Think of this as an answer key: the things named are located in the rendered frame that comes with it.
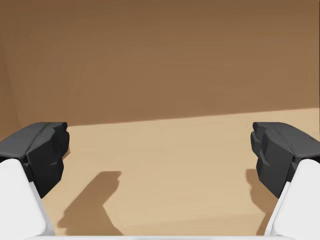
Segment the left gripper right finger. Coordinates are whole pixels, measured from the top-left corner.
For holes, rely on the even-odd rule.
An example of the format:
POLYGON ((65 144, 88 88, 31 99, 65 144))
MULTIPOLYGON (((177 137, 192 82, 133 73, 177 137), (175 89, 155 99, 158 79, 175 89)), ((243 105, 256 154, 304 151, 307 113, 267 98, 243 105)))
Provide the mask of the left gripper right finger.
POLYGON ((278 199, 265 236, 320 237, 320 141, 283 122, 254 122, 259 181, 278 199))

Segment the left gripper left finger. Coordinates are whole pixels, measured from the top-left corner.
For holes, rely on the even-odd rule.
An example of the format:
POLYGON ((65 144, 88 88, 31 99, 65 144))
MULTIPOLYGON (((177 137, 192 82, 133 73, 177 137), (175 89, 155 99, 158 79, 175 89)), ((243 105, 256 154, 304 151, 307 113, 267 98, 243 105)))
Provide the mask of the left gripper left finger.
POLYGON ((0 237, 55 234, 42 199, 61 180, 66 122, 37 122, 0 141, 0 237))

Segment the pale wooden shelf unit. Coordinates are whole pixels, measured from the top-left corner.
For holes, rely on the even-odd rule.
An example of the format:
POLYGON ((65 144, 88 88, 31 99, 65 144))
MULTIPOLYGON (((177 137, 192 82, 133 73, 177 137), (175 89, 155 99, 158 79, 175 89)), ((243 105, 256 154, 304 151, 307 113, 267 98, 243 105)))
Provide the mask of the pale wooden shelf unit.
POLYGON ((0 139, 67 122, 55 233, 263 235, 253 122, 320 139, 320 0, 0 0, 0 139))

